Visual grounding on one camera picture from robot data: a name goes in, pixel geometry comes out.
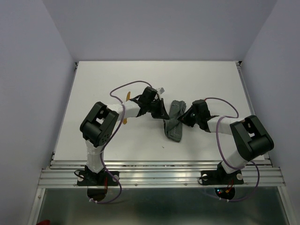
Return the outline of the grey cloth napkin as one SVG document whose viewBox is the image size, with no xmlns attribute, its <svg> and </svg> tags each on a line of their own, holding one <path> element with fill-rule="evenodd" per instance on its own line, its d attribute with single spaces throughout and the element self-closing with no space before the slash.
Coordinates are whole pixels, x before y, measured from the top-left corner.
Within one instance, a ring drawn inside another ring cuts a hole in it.
<svg viewBox="0 0 300 225">
<path fill-rule="evenodd" d="M 165 136 L 179 143 L 182 139 L 182 123 L 178 120 L 185 113 L 186 103 L 184 101 L 173 100 L 169 110 L 169 119 L 164 120 Z"/>
</svg>

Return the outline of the gold knife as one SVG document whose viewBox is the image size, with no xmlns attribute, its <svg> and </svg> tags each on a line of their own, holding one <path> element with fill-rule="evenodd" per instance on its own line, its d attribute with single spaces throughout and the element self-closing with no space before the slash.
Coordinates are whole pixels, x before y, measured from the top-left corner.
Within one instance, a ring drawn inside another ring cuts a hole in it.
<svg viewBox="0 0 300 225">
<path fill-rule="evenodd" d="M 126 96 L 126 101 L 129 101 L 129 100 L 130 100 L 130 95 L 131 95 L 131 92 L 129 91 L 129 92 L 127 93 L 127 96 Z M 125 124 L 127 124 L 127 122 L 128 122 L 128 120 L 127 120 L 127 118 L 125 118 L 125 119 L 123 120 L 123 124 L 125 125 Z"/>
</svg>

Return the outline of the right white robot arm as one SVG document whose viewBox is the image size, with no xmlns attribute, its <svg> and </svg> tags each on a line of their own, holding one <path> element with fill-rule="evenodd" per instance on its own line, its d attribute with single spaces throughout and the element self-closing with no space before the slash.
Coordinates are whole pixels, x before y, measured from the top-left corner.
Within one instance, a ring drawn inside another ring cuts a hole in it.
<svg viewBox="0 0 300 225">
<path fill-rule="evenodd" d="M 243 184 L 241 170 L 246 164 L 274 149 L 274 142 L 257 116 L 241 118 L 238 115 L 211 115 L 205 99 L 194 101 L 192 106 L 178 118 L 183 124 L 193 127 L 195 124 L 208 133 L 231 135 L 236 145 L 235 151 L 228 157 L 221 152 L 222 162 L 216 170 L 201 172 L 201 185 L 225 185 L 229 182 Z"/>
</svg>

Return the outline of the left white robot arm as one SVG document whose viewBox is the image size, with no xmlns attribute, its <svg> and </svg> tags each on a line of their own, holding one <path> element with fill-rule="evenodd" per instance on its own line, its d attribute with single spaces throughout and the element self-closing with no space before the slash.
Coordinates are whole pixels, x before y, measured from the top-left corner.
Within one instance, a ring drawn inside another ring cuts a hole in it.
<svg viewBox="0 0 300 225">
<path fill-rule="evenodd" d="M 80 125 L 87 147 L 87 163 L 83 171 L 75 172 L 79 181 L 89 179 L 98 185 L 104 181 L 103 154 L 106 145 L 128 118 L 137 118 L 150 113 L 154 119 L 168 120 L 161 95 L 163 88 L 146 87 L 141 95 L 126 102 L 105 105 L 96 102 Z"/>
</svg>

